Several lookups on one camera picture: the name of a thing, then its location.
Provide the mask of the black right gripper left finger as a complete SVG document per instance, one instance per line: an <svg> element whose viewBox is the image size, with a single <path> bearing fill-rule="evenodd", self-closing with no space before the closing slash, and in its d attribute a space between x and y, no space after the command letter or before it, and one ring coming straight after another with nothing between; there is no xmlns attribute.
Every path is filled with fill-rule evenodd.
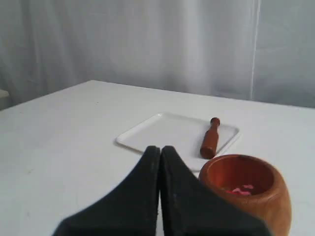
<svg viewBox="0 0 315 236"><path fill-rule="evenodd" d="M160 149L148 146L128 176L110 193L67 217L56 236L154 236L159 200Z"/></svg>

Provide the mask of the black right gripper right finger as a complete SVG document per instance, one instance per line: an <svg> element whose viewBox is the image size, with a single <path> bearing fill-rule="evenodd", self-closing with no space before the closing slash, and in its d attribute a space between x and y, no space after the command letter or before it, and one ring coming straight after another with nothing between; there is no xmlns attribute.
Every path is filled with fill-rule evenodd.
<svg viewBox="0 0 315 236"><path fill-rule="evenodd" d="M159 187L166 236L269 236L266 224L201 183L173 146L161 151Z"/></svg>

